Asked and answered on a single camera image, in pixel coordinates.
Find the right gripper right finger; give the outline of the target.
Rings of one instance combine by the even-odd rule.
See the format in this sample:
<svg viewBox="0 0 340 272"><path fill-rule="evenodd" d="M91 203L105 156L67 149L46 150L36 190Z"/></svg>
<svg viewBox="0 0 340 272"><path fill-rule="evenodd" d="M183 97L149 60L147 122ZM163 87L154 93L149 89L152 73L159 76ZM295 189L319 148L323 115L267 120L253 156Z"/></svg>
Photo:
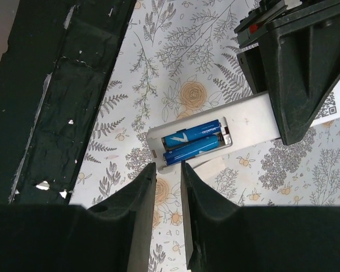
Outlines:
<svg viewBox="0 0 340 272"><path fill-rule="evenodd" d="M191 271L340 271L340 206L238 206L181 164Z"/></svg>

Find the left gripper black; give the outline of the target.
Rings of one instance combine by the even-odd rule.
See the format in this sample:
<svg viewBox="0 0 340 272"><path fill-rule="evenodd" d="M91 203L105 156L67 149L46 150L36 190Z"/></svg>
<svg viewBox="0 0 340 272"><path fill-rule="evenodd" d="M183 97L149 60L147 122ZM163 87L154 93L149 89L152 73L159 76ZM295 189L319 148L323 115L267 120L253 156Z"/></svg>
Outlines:
<svg viewBox="0 0 340 272"><path fill-rule="evenodd" d="M261 1L235 33L260 47L283 144L301 141L340 80L340 1Z"/></svg>

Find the white remote control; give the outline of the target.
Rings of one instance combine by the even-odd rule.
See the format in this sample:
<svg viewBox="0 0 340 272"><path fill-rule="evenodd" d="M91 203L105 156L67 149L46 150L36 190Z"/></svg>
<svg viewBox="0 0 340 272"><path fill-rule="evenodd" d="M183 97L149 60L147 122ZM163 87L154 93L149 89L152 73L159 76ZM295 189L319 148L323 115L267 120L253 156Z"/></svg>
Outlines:
<svg viewBox="0 0 340 272"><path fill-rule="evenodd" d="M156 169L162 174L176 171L181 162L167 165L163 154L188 144L168 148L162 142L163 137L213 120L221 123L221 131L216 134L222 134L224 141L216 149L184 160L193 169L209 160L223 158L224 155L281 136L271 108L269 94L264 92L150 129L147 133L147 144Z"/></svg>

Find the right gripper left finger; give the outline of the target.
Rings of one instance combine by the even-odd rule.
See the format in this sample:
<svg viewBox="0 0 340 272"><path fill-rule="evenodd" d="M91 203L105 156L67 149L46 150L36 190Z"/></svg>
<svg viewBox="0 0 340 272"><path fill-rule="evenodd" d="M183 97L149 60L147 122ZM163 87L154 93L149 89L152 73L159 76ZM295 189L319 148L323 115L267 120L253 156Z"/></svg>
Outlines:
<svg viewBox="0 0 340 272"><path fill-rule="evenodd" d="M0 271L147 271L156 167L85 209L0 205Z"/></svg>

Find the white battery cover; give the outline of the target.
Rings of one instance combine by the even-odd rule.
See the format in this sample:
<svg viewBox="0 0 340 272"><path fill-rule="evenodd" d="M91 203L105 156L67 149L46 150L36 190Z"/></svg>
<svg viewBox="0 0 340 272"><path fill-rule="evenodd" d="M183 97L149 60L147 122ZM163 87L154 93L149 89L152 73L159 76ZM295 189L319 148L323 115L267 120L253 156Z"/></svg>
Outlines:
<svg viewBox="0 0 340 272"><path fill-rule="evenodd" d="M194 171L202 180L207 180L224 169L223 158L218 157L196 166Z"/></svg>

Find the blue battery horizontal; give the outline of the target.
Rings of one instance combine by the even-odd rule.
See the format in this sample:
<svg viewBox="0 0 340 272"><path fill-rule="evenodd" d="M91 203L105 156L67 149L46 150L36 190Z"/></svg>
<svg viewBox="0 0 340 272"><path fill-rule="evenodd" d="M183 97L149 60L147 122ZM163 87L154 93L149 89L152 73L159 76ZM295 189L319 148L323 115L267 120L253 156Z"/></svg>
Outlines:
<svg viewBox="0 0 340 272"><path fill-rule="evenodd" d="M222 134L212 134L196 141L190 142L184 146L177 147L163 154L167 165L173 165L181 161L193 158L202 153L211 151L220 146L224 141Z"/></svg>

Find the blue battery vertical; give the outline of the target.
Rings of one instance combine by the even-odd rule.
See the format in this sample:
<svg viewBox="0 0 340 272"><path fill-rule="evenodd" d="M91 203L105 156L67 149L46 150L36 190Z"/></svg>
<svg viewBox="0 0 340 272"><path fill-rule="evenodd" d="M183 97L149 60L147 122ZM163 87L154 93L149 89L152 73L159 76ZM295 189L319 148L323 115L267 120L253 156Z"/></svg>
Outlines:
<svg viewBox="0 0 340 272"><path fill-rule="evenodd" d="M218 120L213 120L195 127L183 129L165 136L162 139L165 147L176 147L185 143L192 142L204 138L206 136L219 133L221 131L221 123Z"/></svg>

